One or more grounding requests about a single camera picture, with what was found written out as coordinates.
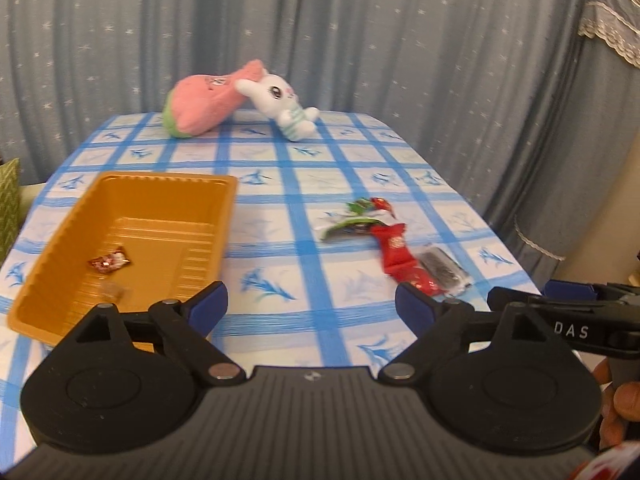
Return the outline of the right hand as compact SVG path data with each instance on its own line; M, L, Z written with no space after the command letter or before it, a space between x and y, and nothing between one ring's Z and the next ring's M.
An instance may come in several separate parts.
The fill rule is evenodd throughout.
M638 382L625 382L614 387L608 359L601 361L592 374L599 385L604 386L599 436L600 450L605 450L620 445L627 437L628 425L639 421L640 385Z

